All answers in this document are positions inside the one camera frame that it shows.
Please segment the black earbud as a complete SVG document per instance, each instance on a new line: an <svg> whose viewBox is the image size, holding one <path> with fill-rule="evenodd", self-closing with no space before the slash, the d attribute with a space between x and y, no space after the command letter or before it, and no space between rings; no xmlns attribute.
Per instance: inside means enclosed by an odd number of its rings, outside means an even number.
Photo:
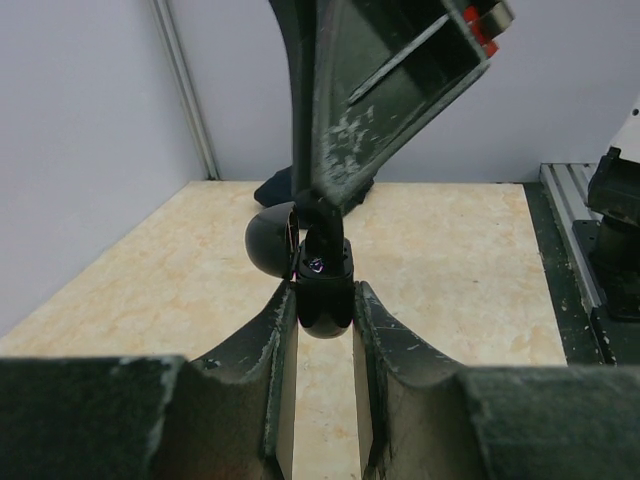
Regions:
<svg viewBox="0 0 640 480"><path fill-rule="evenodd" d="M295 197L301 217L306 221L306 253L324 261L330 270L337 270L343 261L344 227L338 207L313 190L304 190Z"/></svg>

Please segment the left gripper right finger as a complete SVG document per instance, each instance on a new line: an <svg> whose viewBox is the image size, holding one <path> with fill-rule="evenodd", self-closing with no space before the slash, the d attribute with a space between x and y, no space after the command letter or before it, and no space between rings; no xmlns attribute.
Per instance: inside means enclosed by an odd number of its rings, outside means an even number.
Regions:
<svg viewBox="0 0 640 480"><path fill-rule="evenodd" d="M365 479L635 479L635 367L469 367L394 318L371 286L354 300Z"/></svg>

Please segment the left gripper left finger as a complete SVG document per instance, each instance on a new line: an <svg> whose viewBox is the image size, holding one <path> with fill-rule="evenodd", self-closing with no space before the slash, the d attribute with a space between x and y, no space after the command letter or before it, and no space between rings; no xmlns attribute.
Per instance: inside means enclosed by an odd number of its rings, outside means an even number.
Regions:
<svg viewBox="0 0 640 480"><path fill-rule="evenodd" d="M195 360L5 358L5 479L288 479L296 300L264 309Z"/></svg>

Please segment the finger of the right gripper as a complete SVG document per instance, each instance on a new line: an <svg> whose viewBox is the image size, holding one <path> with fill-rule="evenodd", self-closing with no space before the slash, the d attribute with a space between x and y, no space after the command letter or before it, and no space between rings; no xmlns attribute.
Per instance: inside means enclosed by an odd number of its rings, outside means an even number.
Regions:
<svg viewBox="0 0 640 480"><path fill-rule="evenodd" d="M270 6L284 42L292 104L292 193L320 199L312 178L316 50L328 1L277 0Z"/></svg>
<svg viewBox="0 0 640 480"><path fill-rule="evenodd" d="M488 69L489 1L320 1L311 187L345 203Z"/></svg>

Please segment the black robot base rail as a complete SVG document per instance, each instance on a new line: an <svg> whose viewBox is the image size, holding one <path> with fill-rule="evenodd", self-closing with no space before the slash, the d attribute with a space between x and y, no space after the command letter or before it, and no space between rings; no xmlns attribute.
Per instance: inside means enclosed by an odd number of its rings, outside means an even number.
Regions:
<svg viewBox="0 0 640 480"><path fill-rule="evenodd" d="M604 309L586 306L545 188L525 183L523 189L567 363L637 366L639 326L612 322Z"/></svg>

